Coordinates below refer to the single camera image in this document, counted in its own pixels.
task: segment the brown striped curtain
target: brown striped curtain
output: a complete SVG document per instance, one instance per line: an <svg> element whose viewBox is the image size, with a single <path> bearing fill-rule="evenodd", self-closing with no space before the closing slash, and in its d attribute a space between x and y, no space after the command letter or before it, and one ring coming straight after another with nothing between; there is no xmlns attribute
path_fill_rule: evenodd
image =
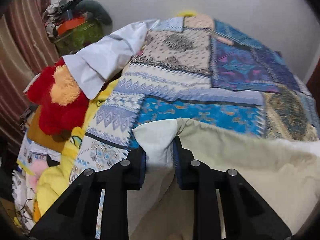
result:
<svg viewBox="0 0 320 240"><path fill-rule="evenodd" d="M0 19L0 136L14 153L23 136L20 115L29 104L22 91L59 59L41 18L48 5L50 0L12 0Z"/></svg>

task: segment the pink plush toy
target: pink plush toy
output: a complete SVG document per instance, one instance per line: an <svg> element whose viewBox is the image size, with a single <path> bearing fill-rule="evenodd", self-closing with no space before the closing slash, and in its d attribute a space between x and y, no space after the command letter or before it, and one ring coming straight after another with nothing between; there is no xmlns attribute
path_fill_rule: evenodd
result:
<svg viewBox="0 0 320 240"><path fill-rule="evenodd" d="M35 174L34 176L28 176L28 182L31 188L33 188L34 191L37 189L38 180L44 172L45 169L49 168L47 162L45 160L34 160L31 165L29 166L29 169Z"/></svg>

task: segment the red plush toy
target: red plush toy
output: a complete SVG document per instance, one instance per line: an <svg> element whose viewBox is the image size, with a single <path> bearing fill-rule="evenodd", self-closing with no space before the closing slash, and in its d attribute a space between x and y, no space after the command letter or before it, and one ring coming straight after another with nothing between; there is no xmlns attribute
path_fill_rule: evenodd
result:
<svg viewBox="0 0 320 240"><path fill-rule="evenodd" d="M82 126L89 100L71 76L63 58L46 67L28 90L30 101L42 105L39 127L59 134Z"/></svg>

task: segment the yellow blanket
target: yellow blanket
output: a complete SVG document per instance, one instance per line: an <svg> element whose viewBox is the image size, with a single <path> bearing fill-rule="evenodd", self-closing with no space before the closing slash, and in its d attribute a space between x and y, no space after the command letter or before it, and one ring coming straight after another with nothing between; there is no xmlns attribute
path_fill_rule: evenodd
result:
<svg viewBox="0 0 320 240"><path fill-rule="evenodd" d="M73 162L78 155L82 139L89 122L117 85L118 80L111 82L108 87L100 92L95 99L89 102L82 127L75 127L71 132L71 138L66 142L62 152L60 165L46 169L37 184L36 199L41 216L57 200L57 198L69 186L69 176Z"/></svg>

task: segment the patchwork quilt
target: patchwork quilt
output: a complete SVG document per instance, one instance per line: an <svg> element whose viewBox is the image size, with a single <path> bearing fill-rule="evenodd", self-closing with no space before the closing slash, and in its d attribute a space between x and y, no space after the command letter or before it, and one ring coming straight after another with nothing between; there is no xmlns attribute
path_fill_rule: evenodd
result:
<svg viewBox="0 0 320 240"><path fill-rule="evenodd" d="M259 138L320 135L314 99L278 53L207 16L174 18L148 32L98 109L70 182L87 168L101 171L125 159L138 147L138 125L179 117Z"/></svg>

